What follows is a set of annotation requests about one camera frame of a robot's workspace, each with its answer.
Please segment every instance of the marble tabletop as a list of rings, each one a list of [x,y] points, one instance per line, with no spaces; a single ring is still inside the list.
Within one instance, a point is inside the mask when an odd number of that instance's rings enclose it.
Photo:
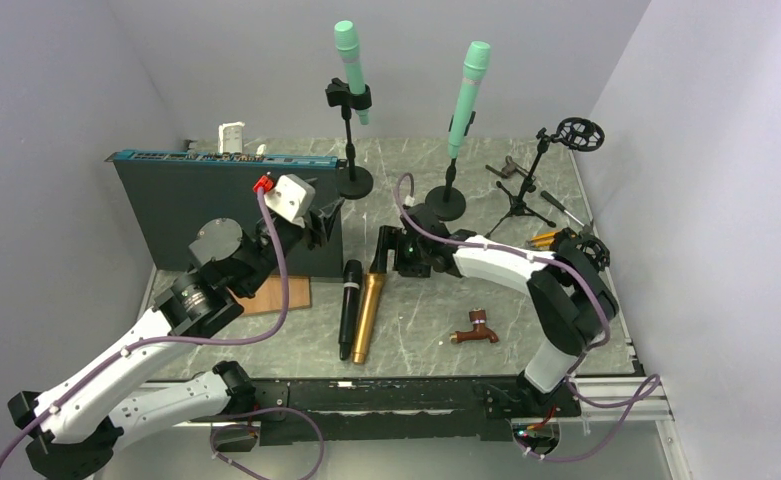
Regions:
[[[275,154],[337,155],[344,158],[344,139],[268,139],[246,142],[244,151],[254,152],[261,143]],[[485,170],[501,168],[505,155],[528,168],[537,140],[469,138],[458,157],[455,186],[467,200],[466,213],[449,222],[449,230],[469,229],[485,233],[507,211],[508,199],[496,188],[498,178]],[[198,150],[212,145],[199,144]],[[448,165],[446,139],[381,138],[356,139],[357,162],[373,175],[373,192],[364,199],[347,201],[343,217],[344,255],[358,259],[366,269],[372,261],[378,227],[400,226],[391,191],[404,172],[416,180],[415,196],[422,201],[431,188],[443,183]],[[553,145],[536,172],[537,185],[558,198],[582,221],[589,214],[569,152]],[[503,180],[516,192],[521,178]],[[540,198],[539,190],[526,196],[529,206],[555,221],[557,228],[570,226],[569,219]],[[501,243],[522,246],[525,240],[550,231],[533,217],[511,218],[493,234]],[[612,252],[616,262],[617,252]],[[152,292],[160,292],[175,277],[157,272]],[[458,279],[432,274],[428,279],[402,278],[389,272],[376,317],[372,345],[365,365],[341,362],[337,345],[342,287],[311,282],[312,307],[289,313],[271,339],[247,347],[199,347],[163,368],[157,379],[186,379],[211,368],[221,360],[237,360],[256,378],[269,377],[391,377],[443,375],[516,374],[536,352],[543,332],[530,298],[478,279]],[[456,330],[470,330],[467,312],[487,311],[487,324],[500,338],[496,344],[472,341],[449,342]],[[277,314],[241,317],[223,329],[217,338],[242,338],[268,330]],[[579,373],[632,373],[621,316],[611,322],[612,338],[605,347],[588,355]]]

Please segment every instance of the red connector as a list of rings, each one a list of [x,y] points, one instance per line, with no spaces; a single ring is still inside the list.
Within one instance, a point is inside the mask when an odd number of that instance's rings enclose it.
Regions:
[[[263,192],[266,193],[272,190],[273,187],[275,187],[275,182],[273,182],[272,179],[267,175],[263,175],[260,177],[260,180],[258,180],[255,186],[252,187],[252,190],[257,193],[259,188],[263,188]]]

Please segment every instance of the round black base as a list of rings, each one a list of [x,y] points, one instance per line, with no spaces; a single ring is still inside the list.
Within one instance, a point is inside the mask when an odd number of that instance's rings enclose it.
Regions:
[[[467,201],[463,193],[452,187],[449,190],[449,201],[444,202],[443,192],[445,189],[445,186],[432,188],[425,196],[425,204],[431,208],[437,218],[444,222],[451,222],[461,218],[467,209]]]
[[[372,191],[372,175],[363,167],[355,166],[355,179],[349,179],[349,169],[337,170],[337,191],[346,200],[359,200]]]

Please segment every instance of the black microphone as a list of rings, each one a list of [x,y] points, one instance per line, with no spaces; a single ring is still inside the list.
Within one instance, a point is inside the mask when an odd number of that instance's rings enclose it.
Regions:
[[[363,266],[357,260],[346,262],[343,269],[343,310],[340,313],[340,360],[346,361],[352,354],[355,330],[358,326],[358,314],[361,306],[361,286],[363,285]]]

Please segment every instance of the wooden block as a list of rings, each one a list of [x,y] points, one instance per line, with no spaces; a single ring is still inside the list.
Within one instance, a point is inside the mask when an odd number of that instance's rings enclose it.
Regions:
[[[308,308],[311,305],[310,278],[290,277],[290,310]],[[255,294],[255,298],[238,298],[246,310],[243,316],[281,310],[281,277],[269,277]]]

